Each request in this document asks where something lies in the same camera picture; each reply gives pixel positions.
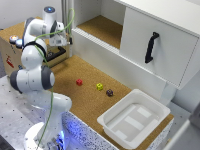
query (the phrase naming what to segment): yellow cube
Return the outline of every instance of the yellow cube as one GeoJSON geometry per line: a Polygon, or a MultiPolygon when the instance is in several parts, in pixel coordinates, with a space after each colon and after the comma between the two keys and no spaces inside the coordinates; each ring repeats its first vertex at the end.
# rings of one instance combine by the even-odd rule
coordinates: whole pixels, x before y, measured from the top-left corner
{"type": "Polygon", "coordinates": [[[97,84],[97,90],[99,91],[103,90],[103,85],[101,83],[97,84]]]}

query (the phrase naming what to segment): empty white container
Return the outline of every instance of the empty white container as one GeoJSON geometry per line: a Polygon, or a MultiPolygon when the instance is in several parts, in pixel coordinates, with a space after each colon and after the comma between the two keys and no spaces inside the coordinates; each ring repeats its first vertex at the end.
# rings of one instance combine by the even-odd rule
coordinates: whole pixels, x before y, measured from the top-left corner
{"type": "Polygon", "coordinates": [[[97,121],[123,148],[136,149],[169,113],[169,108],[135,89],[97,121]]]}

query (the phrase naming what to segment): cabinet door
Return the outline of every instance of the cabinet door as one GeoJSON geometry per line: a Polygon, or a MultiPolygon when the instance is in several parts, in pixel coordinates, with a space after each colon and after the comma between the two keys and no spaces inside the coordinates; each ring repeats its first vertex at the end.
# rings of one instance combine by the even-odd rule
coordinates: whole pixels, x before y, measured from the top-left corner
{"type": "Polygon", "coordinates": [[[179,86],[197,40],[178,28],[127,8],[120,54],[179,86]],[[159,37],[154,40],[153,60],[146,64],[145,56],[153,32],[159,37]]]}

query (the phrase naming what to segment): black handle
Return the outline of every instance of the black handle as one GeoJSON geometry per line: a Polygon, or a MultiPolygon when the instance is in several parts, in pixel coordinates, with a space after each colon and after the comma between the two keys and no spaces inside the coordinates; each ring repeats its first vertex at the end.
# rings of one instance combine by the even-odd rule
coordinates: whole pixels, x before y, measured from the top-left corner
{"type": "Polygon", "coordinates": [[[66,52],[66,50],[61,46],[58,46],[58,49],[59,49],[58,53],[55,53],[55,54],[53,54],[53,55],[51,55],[51,56],[46,58],[47,62],[55,59],[56,57],[59,57],[60,55],[62,55],[62,54],[64,54],[66,52]]]}
{"type": "Polygon", "coordinates": [[[148,45],[147,53],[146,53],[146,56],[145,56],[145,63],[146,64],[153,60],[153,57],[151,57],[151,53],[152,53],[152,49],[153,49],[153,45],[154,45],[154,40],[158,37],[159,37],[159,34],[156,33],[156,32],[153,32],[153,36],[149,40],[149,45],[148,45]]]}

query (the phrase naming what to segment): cabinet handle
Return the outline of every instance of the cabinet handle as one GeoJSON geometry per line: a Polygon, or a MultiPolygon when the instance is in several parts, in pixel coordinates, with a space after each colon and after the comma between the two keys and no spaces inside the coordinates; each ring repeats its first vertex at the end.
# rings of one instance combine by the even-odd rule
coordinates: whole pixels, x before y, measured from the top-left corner
{"type": "Polygon", "coordinates": [[[146,56],[145,56],[145,63],[146,64],[148,64],[150,61],[153,60],[153,57],[151,57],[151,53],[152,53],[152,49],[153,49],[153,45],[154,45],[154,40],[158,37],[159,37],[159,34],[156,33],[156,32],[153,32],[153,36],[149,40],[149,45],[148,45],[147,53],[146,53],[146,56]]]}

